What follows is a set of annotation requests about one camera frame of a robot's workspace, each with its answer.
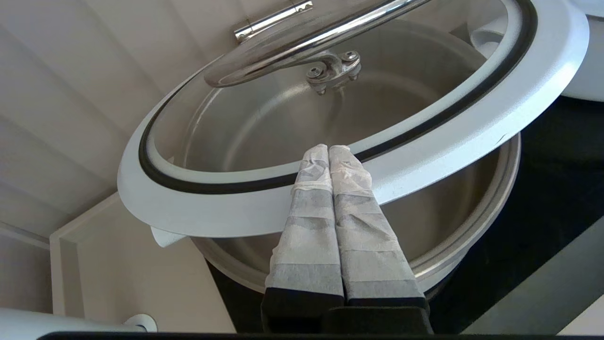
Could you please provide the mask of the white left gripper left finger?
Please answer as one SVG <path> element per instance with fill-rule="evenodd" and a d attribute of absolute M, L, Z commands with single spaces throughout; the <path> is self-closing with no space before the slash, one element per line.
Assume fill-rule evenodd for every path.
<path fill-rule="evenodd" d="M 269 333 L 319 333 L 323 317 L 344 306 L 328 148 L 308 149 L 273 249 L 261 318 Z"/>

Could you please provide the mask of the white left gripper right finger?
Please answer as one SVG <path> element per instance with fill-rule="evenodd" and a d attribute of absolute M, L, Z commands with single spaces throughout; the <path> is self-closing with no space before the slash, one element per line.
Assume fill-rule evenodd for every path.
<path fill-rule="evenodd" d="M 347 146 L 329 149 L 342 280 L 348 306 L 417 307 L 429 312 L 372 178 Z"/>

